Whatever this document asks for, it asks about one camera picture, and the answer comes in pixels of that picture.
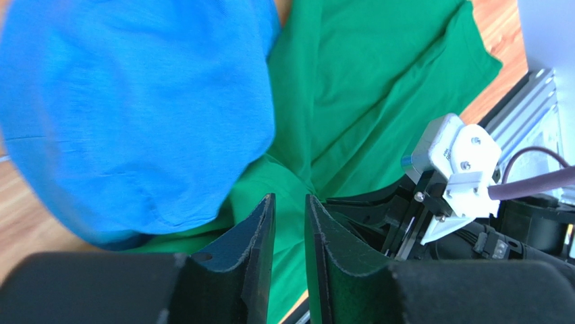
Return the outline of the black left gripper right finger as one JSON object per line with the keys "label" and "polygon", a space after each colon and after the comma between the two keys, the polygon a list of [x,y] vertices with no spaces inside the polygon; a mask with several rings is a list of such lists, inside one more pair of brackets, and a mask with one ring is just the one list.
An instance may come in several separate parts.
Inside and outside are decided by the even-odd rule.
{"label": "black left gripper right finger", "polygon": [[573,323],[574,288],[545,261],[393,261],[305,199],[312,323]]}

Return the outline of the green t shirt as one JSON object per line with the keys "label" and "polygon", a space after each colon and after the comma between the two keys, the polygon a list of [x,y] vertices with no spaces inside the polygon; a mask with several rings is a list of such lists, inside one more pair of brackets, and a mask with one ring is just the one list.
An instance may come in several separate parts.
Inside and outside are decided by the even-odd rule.
{"label": "green t shirt", "polygon": [[403,176],[417,132],[459,114],[497,77],[469,1],[294,1],[268,58],[275,139],[219,216],[140,252],[193,253],[276,197],[269,323],[306,291],[304,201],[354,196]]}

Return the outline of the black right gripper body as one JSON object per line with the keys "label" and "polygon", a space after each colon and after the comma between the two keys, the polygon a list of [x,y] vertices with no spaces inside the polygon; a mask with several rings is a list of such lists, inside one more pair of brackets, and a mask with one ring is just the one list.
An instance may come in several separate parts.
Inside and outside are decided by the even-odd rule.
{"label": "black right gripper body", "polygon": [[426,171],[418,183],[403,175],[394,183],[356,196],[329,198],[328,213],[370,247],[396,260],[412,259],[432,220],[452,215],[443,194],[447,180]]}

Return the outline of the blue bucket hat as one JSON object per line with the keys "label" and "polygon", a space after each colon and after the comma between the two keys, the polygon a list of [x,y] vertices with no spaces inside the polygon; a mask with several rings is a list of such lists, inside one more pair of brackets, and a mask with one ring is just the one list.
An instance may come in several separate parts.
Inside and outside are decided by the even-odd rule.
{"label": "blue bucket hat", "polygon": [[106,250],[200,227],[271,146],[273,1],[13,1],[1,36],[11,160]]}

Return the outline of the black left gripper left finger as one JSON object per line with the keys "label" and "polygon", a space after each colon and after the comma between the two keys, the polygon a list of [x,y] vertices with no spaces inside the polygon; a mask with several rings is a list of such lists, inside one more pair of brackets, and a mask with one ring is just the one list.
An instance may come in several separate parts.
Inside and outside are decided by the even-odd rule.
{"label": "black left gripper left finger", "polygon": [[193,254],[42,252],[1,286],[2,323],[265,323],[275,196]]}

